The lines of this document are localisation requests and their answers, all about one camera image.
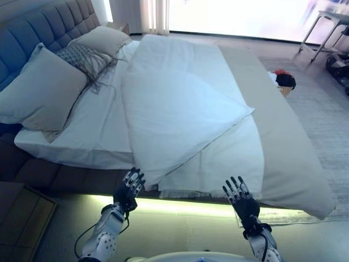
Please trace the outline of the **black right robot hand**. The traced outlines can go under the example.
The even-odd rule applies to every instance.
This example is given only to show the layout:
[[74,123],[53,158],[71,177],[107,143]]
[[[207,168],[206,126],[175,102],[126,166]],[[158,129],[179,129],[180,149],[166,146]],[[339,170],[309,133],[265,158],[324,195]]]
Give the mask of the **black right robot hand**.
[[246,231],[253,231],[256,228],[260,206],[252,197],[242,177],[238,176],[238,181],[236,181],[231,176],[230,180],[225,181],[222,188],[237,213],[243,228]]

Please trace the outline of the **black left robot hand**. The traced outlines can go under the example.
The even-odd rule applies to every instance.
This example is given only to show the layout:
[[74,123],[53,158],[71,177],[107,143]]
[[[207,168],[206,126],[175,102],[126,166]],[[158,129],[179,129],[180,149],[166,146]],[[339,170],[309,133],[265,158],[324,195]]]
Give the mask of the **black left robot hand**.
[[136,197],[144,188],[146,180],[140,169],[133,167],[130,169],[113,194],[113,202],[119,203],[125,212],[136,209]]

